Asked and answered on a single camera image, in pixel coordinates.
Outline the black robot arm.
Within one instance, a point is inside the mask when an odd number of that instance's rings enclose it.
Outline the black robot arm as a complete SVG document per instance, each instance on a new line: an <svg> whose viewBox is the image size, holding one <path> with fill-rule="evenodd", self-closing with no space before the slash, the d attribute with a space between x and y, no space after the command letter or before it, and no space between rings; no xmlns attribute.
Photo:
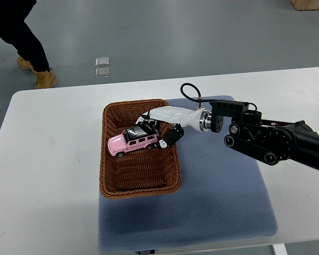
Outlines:
<svg viewBox="0 0 319 255"><path fill-rule="evenodd" d="M219 133L224 118L230 117L227 147L270 166L291 159L319 171L319 134L304 121L264 120L248 102L209 100L209 104L212 109L202 115L200 127Z"/></svg>

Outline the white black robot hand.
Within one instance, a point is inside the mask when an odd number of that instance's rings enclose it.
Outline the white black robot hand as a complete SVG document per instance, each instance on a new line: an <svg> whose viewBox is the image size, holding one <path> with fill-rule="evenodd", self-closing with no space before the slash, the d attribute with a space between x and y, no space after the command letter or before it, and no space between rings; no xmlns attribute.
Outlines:
<svg viewBox="0 0 319 255"><path fill-rule="evenodd" d="M136 120L136 124L141 125L150 122L173 124L174 127L158 142L150 145L152 148L164 149L174 145L183 137L185 127L190 126L200 132L208 131L207 119L210 116L211 111L207 108L190 110L181 107L163 106L145 112Z"/></svg>

